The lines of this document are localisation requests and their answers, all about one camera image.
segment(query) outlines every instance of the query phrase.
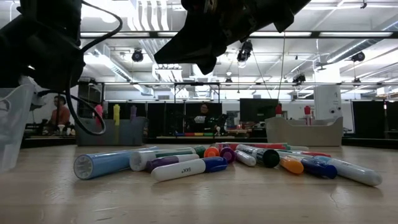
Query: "purple marker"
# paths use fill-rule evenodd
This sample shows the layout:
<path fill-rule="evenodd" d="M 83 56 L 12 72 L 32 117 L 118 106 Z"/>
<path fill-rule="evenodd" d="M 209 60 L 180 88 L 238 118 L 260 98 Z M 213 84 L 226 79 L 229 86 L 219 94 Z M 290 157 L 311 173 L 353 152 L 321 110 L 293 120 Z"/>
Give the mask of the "purple marker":
<path fill-rule="evenodd" d="M 228 163 L 231 163 L 235 161 L 236 154 L 230 147 L 225 146 L 222 150 L 220 150 L 220 157 L 224 157 Z"/>
<path fill-rule="evenodd" d="M 152 170 L 154 170 L 156 167 L 176 164 L 179 162 L 191 161 L 194 159 L 199 159 L 199 155 L 188 154 L 188 155 L 177 155 L 177 156 L 165 156 L 154 159 L 152 161 L 148 161 L 146 168 L 149 172 L 152 172 Z"/>

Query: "person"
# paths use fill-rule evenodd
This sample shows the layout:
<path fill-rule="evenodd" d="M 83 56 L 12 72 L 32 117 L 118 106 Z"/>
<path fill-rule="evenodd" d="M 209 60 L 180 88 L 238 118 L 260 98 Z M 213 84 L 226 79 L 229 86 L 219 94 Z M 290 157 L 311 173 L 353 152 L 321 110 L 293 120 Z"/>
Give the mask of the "person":
<path fill-rule="evenodd" d="M 59 125 L 59 124 L 66 125 L 69 122 L 70 111 L 65 106 L 65 104 L 67 103 L 65 97 L 55 96 L 54 97 L 54 105 L 56 107 L 58 107 L 58 103 L 59 103 L 58 124 L 57 124 L 57 109 L 52 111 L 52 115 L 51 115 L 51 119 L 50 119 L 49 123 L 51 123 L 52 125 Z"/>
<path fill-rule="evenodd" d="M 206 103 L 200 105 L 200 114 L 193 119 L 193 124 L 188 125 L 189 131 L 193 132 L 213 132 L 214 130 L 208 126 L 208 119 L 210 117 L 209 107 Z"/>
<path fill-rule="evenodd" d="M 65 106 L 66 104 L 66 99 L 63 96 L 55 96 L 54 97 L 54 105 L 58 107 L 59 104 L 59 110 L 58 110 L 58 124 L 57 124 L 57 109 L 52 111 L 51 118 L 46 124 L 45 130 L 43 134 L 48 134 L 49 132 L 52 132 L 54 130 L 57 130 L 57 125 L 67 125 L 69 123 L 70 119 L 70 111 L 69 109 Z"/>

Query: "man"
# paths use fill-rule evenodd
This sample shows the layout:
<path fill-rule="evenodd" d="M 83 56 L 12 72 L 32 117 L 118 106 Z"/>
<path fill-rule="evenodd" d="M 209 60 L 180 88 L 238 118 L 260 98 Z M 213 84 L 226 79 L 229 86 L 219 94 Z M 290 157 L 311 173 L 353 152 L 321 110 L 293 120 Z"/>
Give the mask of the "man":
<path fill-rule="evenodd" d="M 58 111 L 58 125 L 63 124 L 66 125 L 69 122 L 70 112 L 69 109 L 65 106 L 66 99 L 63 96 L 55 96 L 54 97 L 54 105 L 58 107 L 59 103 L 59 111 Z M 57 125 L 57 109 L 52 111 L 51 119 L 49 124 Z"/>

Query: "gray storage bin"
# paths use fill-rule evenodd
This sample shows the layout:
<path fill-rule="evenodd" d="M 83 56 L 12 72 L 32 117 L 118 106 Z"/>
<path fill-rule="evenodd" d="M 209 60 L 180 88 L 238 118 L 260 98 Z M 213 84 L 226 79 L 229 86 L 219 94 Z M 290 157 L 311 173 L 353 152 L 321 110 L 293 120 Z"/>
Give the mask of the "gray storage bin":
<path fill-rule="evenodd" d="M 83 124 L 92 131 L 101 131 L 101 126 L 95 119 L 80 118 Z M 105 119 L 106 132 L 102 136 L 92 136 L 76 126 L 76 143 L 78 146 L 141 146 L 145 144 L 148 135 L 148 119 L 136 117 L 131 122 L 121 119 L 120 125 L 114 125 L 114 120 Z"/>

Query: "beige bin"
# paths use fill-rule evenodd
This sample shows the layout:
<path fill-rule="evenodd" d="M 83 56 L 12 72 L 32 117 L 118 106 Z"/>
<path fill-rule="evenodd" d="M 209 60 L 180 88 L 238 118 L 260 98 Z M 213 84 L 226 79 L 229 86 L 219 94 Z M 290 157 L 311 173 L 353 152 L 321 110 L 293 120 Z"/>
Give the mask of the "beige bin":
<path fill-rule="evenodd" d="M 265 120 L 268 142 L 287 142 L 293 146 L 340 146 L 343 136 L 343 117 L 313 120 L 306 126 L 304 120 L 269 118 Z"/>

